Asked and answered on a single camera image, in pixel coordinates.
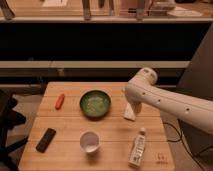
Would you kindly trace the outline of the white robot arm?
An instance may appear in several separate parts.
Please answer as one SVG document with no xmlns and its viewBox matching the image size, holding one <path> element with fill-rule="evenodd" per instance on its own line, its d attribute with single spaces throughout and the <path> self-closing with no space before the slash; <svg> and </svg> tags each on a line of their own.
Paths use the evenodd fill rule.
<svg viewBox="0 0 213 171">
<path fill-rule="evenodd" d="M 152 105 L 213 135 L 213 101 L 157 88 L 157 79 L 152 68 L 140 69 L 125 85 L 127 101 L 133 107 Z"/>
</svg>

